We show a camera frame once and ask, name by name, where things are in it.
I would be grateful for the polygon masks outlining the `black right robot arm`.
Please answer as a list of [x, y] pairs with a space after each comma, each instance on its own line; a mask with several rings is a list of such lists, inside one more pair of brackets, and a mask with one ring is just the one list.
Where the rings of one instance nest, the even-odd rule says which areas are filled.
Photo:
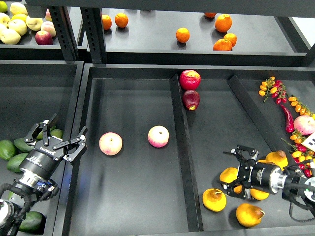
[[293, 205], [315, 214], [315, 178], [306, 178], [301, 170], [292, 166], [283, 170], [274, 163], [259, 162], [258, 150], [238, 145], [225, 154], [233, 155], [239, 162], [237, 177], [232, 182], [217, 180], [225, 193], [240, 199], [250, 199], [250, 190], [256, 189], [269, 194], [282, 191], [282, 198], [290, 202], [291, 218]]

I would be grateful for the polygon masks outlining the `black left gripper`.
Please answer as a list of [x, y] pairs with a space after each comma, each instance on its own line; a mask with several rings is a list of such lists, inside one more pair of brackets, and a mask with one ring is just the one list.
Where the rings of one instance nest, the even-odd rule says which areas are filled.
[[[51, 137], [51, 128], [57, 123], [58, 115], [53, 114], [49, 120], [35, 123], [24, 142], [34, 148], [19, 165], [22, 172], [30, 171], [40, 177], [41, 180], [49, 180], [62, 159], [74, 164], [87, 150], [86, 137], [88, 129], [84, 126], [76, 138], [63, 141], [55, 136]], [[42, 140], [36, 142], [39, 133], [42, 132]]]

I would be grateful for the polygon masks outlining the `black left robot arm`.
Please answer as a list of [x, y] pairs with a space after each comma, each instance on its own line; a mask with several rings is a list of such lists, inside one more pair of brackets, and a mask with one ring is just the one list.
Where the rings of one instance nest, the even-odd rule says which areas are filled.
[[24, 138], [31, 147], [26, 158], [19, 165], [22, 176], [13, 184], [4, 183], [0, 193], [12, 192], [9, 200], [0, 200], [0, 234], [15, 236], [25, 220], [27, 213], [38, 202], [47, 201], [57, 195], [58, 185], [51, 176], [62, 160], [69, 163], [78, 160], [87, 150], [84, 126], [78, 135], [64, 141], [52, 135], [51, 127], [57, 122], [54, 114], [49, 120], [35, 123]]

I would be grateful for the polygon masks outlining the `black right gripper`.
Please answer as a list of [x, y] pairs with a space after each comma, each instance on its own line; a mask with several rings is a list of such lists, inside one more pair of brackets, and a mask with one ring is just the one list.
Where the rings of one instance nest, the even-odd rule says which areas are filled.
[[240, 199], [251, 199], [250, 189], [257, 189], [270, 194], [276, 194], [281, 187], [278, 186], [282, 169], [270, 163], [258, 162], [259, 151], [252, 147], [238, 145], [231, 151], [224, 151], [223, 154], [233, 155], [240, 165], [235, 180], [231, 183], [217, 180], [226, 194]]

